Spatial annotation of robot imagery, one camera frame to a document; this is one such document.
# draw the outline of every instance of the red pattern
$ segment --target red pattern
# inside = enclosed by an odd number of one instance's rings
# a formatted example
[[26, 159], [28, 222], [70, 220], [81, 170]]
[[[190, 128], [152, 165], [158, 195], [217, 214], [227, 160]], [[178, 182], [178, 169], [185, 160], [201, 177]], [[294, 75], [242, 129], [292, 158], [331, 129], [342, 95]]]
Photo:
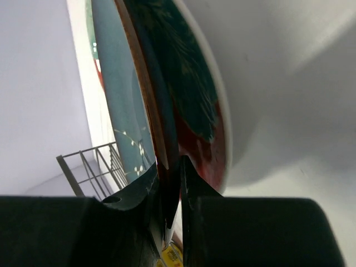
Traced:
[[99, 71], [99, 69], [98, 69], [98, 65], [96, 65], [95, 58], [93, 58], [93, 60], [94, 60], [94, 65], [95, 65], [96, 72], [97, 72], [98, 77], [99, 77], [99, 80], [100, 80], [101, 87], [102, 87], [102, 89], [103, 89], [103, 90], [104, 90], [104, 92], [105, 92], [104, 82], [103, 82], [103, 80], [102, 80], [102, 75], [101, 75], [101, 72], [100, 72], [100, 71]]
[[219, 190], [226, 168], [226, 151], [223, 118], [219, 104], [217, 103], [215, 107], [219, 122], [215, 128], [215, 137], [212, 143], [196, 136], [178, 114], [175, 107], [174, 116], [180, 154], [188, 155], [199, 175], [215, 190]]

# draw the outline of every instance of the white backdrop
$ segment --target white backdrop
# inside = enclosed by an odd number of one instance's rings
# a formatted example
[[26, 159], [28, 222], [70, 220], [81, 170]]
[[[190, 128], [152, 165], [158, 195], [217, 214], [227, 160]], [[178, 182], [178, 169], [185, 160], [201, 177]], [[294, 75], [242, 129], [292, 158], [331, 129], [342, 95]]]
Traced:
[[91, 140], [66, 1], [0, 1], [0, 35], [0, 194], [20, 194]]

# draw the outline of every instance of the yellow sticker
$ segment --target yellow sticker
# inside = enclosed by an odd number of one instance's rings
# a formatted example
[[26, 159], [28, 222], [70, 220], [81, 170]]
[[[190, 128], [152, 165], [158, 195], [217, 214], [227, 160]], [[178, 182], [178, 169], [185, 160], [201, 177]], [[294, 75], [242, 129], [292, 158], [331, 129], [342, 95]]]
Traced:
[[157, 261], [157, 267], [183, 267], [182, 253], [178, 247], [171, 244], [162, 252], [162, 259]]

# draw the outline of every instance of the white wall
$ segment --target white wall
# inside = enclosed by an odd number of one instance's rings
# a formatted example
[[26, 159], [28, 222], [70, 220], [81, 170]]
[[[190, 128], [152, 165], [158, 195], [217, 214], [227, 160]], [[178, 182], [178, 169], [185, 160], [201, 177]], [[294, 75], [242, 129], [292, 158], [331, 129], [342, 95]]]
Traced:
[[356, 266], [356, 2], [183, 1], [227, 89], [226, 194], [315, 199]]
[[91, 140], [66, 1], [0, 1], [0, 35], [0, 194], [19, 194]]
[[24, 196], [75, 196], [71, 185], [64, 174], [53, 177], [39, 185], [36, 185], [22, 195]]

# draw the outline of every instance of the wire rack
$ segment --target wire rack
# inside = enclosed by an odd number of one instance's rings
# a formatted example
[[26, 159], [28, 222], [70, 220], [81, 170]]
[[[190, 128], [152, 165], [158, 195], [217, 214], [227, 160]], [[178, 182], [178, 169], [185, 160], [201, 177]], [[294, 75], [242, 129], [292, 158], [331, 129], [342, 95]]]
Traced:
[[[76, 177], [75, 170], [78, 166], [71, 169], [69, 162], [78, 162], [78, 157], [82, 163], [80, 167], [84, 168], [86, 175]], [[90, 193], [85, 194], [85, 190], [83, 190], [84, 187], [88, 188], [88, 185], [90, 185], [95, 197], [103, 200], [117, 191], [113, 190], [113, 183], [118, 190], [128, 185], [115, 142], [64, 156], [61, 155], [56, 159], [76, 196], [90, 195]]]

